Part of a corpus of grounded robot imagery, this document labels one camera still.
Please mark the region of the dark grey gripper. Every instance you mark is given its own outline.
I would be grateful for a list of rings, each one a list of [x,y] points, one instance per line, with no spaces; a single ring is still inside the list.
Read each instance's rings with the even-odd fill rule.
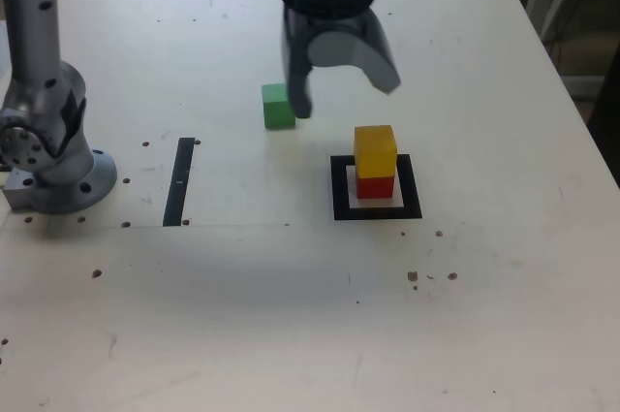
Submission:
[[[307,79],[314,67],[353,66],[379,91],[401,83],[381,22],[373,12],[324,19],[283,8],[282,61],[287,96],[296,118],[309,118]]]

